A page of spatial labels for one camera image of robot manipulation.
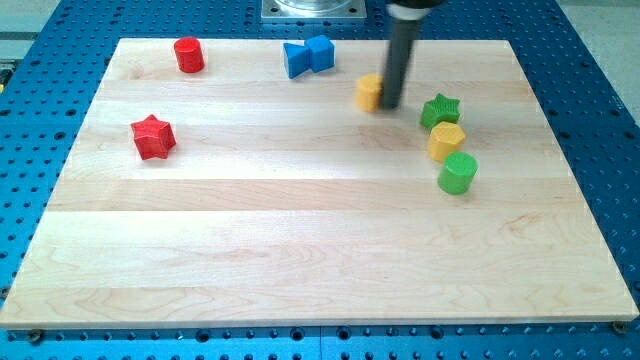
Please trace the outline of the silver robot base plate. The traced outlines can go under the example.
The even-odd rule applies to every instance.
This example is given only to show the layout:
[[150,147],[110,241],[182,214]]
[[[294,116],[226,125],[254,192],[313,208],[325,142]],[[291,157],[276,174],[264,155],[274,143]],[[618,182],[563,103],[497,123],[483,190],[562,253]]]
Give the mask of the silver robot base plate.
[[289,19],[364,19],[365,0],[262,0],[261,18]]

